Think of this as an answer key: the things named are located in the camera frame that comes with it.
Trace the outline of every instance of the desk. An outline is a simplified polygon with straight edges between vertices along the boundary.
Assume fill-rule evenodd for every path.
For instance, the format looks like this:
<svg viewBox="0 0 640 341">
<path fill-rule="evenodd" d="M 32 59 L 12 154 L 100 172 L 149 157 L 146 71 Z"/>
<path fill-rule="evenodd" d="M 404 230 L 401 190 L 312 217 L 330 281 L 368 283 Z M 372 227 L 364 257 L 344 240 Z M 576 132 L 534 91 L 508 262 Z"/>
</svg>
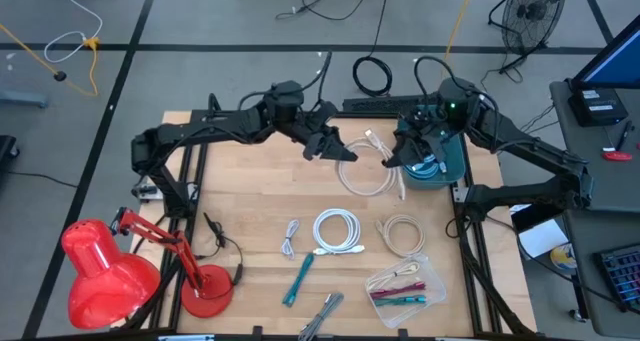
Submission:
<svg viewBox="0 0 640 341">
<path fill-rule="evenodd" d="M 556 105 L 558 120 L 567 149 L 591 161 L 589 173 L 594 176 L 594 206 L 596 209 L 634 210 L 638 203 L 636 183 L 640 151 L 635 149 L 638 138 L 629 136 L 625 151 L 633 154 L 634 162 L 606 162 L 600 157 L 599 148 L 608 143 L 601 127 L 581 128 L 577 125 L 567 101 L 571 92 L 566 83 L 554 82 L 550 86 L 551 98 Z M 639 90 L 621 90 L 620 98 L 625 102 L 630 117 L 636 124 L 640 122 Z M 611 132 L 614 142 L 624 125 L 617 125 Z M 623 247 L 640 242 L 640 215 L 622 212 L 567 211 L 564 215 L 569 239 L 578 262 L 578 276 L 584 285 L 609 295 L 604 279 L 598 272 L 592 255 L 596 252 Z M 613 337 L 640 338 L 638 316 L 623 314 L 611 303 L 583 292 L 589 318 L 593 328 L 601 335 Z"/>
<path fill-rule="evenodd" d="M 189 117 L 188 112 L 168 112 L 164 122 L 185 123 Z M 372 128 L 385 143 L 393 144 L 395 120 L 334 119 L 331 124 L 340 127 L 343 140 L 361 137 L 364 130 Z M 388 329 L 379 321 L 364 292 L 364 280 L 399 261 L 387 250 L 377 233 L 376 220 L 406 213 L 423 221 L 426 233 L 424 252 L 443 280 L 447 298 L 400 327 L 406 328 L 413 336 L 473 335 L 459 246 L 457 240 L 447 238 L 444 233 L 445 224 L 453 217 L 449 189 L 408 190 L 404 202 L 395 192 L 375 198 L 359 197 L 350 194 L 340 184 L 334 162 L 309 162 L 302 158 L 301 153 L 299 144 L 280 134 L 274 134 L 263 145 L 245 146 L 233 142 L 209 145 L 193 250 L 198 254 L 208 254 L 215 248 L 214 236 L 202 216 L 204 211 L 214 220 L 219 220 L 225 234 L 242 247 L 244 277 L 234 291 L 230 306 L 221 315 L 199 319 L 182 310 L 178 331 L 250 334 L 254 325 L 261 325 L 265 334 L 297 334 L 320 310 L 327 295 L 340 291 L 344 293 L 345 300 L 323 324 L 321 333 L 397 335 L 397 330 Z M 197 152 L 194 150 L 193 154 L 195 158 Z M 502 184 L 494 156 L 472 145 L 469 145 L 469 155 L 477 183 Z M 371 180 L 382 180 L 385 173 L 380 167 L 379 154 L 362 150 L 359 156 L 357 163 L 347 165 L 348 177 L 361 188 L 376 186 L 377 181 Z M 182 150 L 177 150 L 167 162 L 175 174 L 179 171 L 181 159 Z M 191 170 L 193 176 L 196 162 L 191 162 L 191 165 L 194 165 Z M 360 244 L 365 245 L 366 250 L 355 255 L 316 257 L 294 306 L 289 309 L 281 304 L 282 298 L 293 283 L 306 253 L 317 247 L 312 236 L 313 221 L 320 212 L 331 207 L 349 209 L 360 219 Z M 156 220 L 162 214 L 162 205 L 143 205 L 140 214 L 148 220 Z M 492 215 L 510 222 L 506 209 L 494 210 Z M 280 246 L 287 224 L 293 218 L 300 220 L 300 228 L 292 241 L 296 258 L 289 261 L 280 253 Z M 535 330 L 515 236 L 491 223 L 484 228 L 496 287 L 522 321 Z M 410 226 L 403 228 L 399 225 L 393 230 L 392 239 L 406 240 L 407 249 L 411 248 L 417 240 L 412 231 Z M 346 235 L 346 227 L 342 221 L 329 220 L 322 225 L 321 232 L 327 242 L 337 243 Z M 144 243 L 138 254 L 158 266 L 162 249 Z M 238 253 L 233 247 L 222 250 L 212 259 L 201 261 L 230 268 L 231 273 L 238 262 Z M 167 325 L 167 309 L 174 288 L 169 286 L 167 290 L 161 326 Z M 478 298 L 484 300 L 483 294 L 480 293 Z"/>
</svg>

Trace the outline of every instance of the fan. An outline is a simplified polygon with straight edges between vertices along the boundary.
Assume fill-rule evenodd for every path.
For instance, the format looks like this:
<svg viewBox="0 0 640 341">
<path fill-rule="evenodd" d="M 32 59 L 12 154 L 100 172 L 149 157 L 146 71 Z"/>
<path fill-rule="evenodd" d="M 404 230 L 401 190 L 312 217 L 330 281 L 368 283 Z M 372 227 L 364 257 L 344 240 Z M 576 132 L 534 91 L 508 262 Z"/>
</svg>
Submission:
<svg viewBox="0 0 640 341">
<path fill-rule="evenodd" d="M 502 29 L 502 41 L 507 52 L 520 55 L 502 66 L 500 73 L 522 63 L 527 56 L 546 47 L 546 42 L 560 19 L 565 0 L 502 0 L 489 13 L 489 25 Z M 505 4 L 502 24 L 491 18 Z"/>
</svg>

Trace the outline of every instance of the monitor screen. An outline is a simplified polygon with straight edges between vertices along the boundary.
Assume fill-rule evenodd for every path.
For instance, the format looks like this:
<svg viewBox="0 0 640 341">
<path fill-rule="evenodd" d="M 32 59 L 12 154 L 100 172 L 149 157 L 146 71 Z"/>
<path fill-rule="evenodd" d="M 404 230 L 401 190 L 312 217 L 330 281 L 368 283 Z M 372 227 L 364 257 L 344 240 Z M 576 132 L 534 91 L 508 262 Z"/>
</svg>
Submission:
<svg viewBox="0 0 640 341">
<path fill-rule="evenodd" d="M 640 83 L 640 30 L 605 58 L 584 80 L 592 83 Z"/>
</svg>

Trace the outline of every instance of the computer monitor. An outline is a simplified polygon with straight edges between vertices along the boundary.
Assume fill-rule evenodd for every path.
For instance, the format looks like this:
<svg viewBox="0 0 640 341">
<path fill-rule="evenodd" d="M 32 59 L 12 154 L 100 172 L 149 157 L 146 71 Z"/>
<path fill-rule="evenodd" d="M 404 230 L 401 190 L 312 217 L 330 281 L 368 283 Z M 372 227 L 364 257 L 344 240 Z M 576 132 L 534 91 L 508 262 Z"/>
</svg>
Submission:
<svg viewBox="0 0 640 341">
<path fill-rule="evenodd" d="M 580 88 L 640 88 L 640 15 L 574 78 Z"/>
</svg>

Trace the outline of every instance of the wooden table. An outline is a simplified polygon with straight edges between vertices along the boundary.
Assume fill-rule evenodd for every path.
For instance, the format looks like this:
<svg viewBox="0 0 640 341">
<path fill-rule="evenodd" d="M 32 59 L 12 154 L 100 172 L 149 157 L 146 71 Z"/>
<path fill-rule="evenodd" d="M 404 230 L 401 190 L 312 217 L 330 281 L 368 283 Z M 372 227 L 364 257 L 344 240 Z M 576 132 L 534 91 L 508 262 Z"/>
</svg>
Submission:
<svg viewBox="0 0 640 341">
<path fill-rule="evenodd" d="M 189 112 L 167 112 L 165 123 L 189 122 Z M 349 142 L 362 137 L 372 128 L 388 145 L 393 146 L 394 120 L 334 119 L 342 140 Z M 468 143 L 475 182 L 490 186 L 502 185 L 495 156 Z M 191 175 L 195 172 L 195 158 Z M 380 155 L 373 150 L 358 151 L 357 163 L 349 164 L 346 173 L 360 189 L 373 188 L 384 179 Z M 167 162 L 177 175 L 182 149 Z M 180 313 L 179 332 L 250 334 L 254 325 L 263 326 L 265 334 L 297 334 L 302 326 L 322 308 L 327 295 L 334 291 L 345 295 L 344 302 L 325 321 L 321 333 L 340 335 L 397 335 L 397 330 L 385 327 L 371 306 L 364 291 L 364 280 L 395 264 L 400 259 L 391 253 L 375 228 L 377 220 L 394 214 L 408 214 L 420 220 L 426 232 L 424 253 L 447 288 L 447 298 L 400 325 L 413 336 L 472 336 L 469 306 L 457 240 L 445 236 L 444 227 L 453 217 L 450 191 L 407 191 L 406 201 L 390 192 L 365 198 L 349 193 L 335 174 L 335 163 L 329 160 L 302 158 L 302 146 L 280 134 L 274 134 L 262 145 L 246 146 L 233 142 L 209 145 L 203 190 L 199 203 L 193 238 L 193 250 L 208 254 L 215 250 L 215 238 L 207 227 L 202 212 L 220 221 L 225 234 L 238 242 L 244 254 L 244 277 L 234 291 L 233 301 L 219 316 L 200 319 L 186 310 Z M 316 257 L 300 288 L 292 308 L 282 305 L 282 298 L 293 283 L 306 253 L 317 247 L 312 236 L 315 218 L 327 208 L 344 208 L 361 222 L 361 254 Z M 143 205 L 140 214 L 157 220 L 162 214 L 159 202 Z M 496 209 L 491 215 L 511 223 L 507 209 Z M 294 261 L 280 253 L 287 224 L 300 220 L 293 237 Z M 506 228 L 484 223 L 486 244 L 494 284 L 521 320 L 535 330 L 535 321 L 525 282 L 515 236 Z M 321 228 L 325 240 L 337 244 L 346 236 L 344 222 L 336 218 Z M 393 229 L 394 244 L 415 245 L 417 236 L 411 226 Z M 139 255 L 160 265 L 162 249 L 144 243 Z M 235 272 L 239 254 L 233 247 L 221 250 L 201 264 L 213 263 Z M 481 288 L 478 299 L 484 304 Z M 174 288 L 167 289 L 160 325 L 167 325 Z M 489 330 L 486 309 L 482 307 L 484 329 Z"/>
</svg>

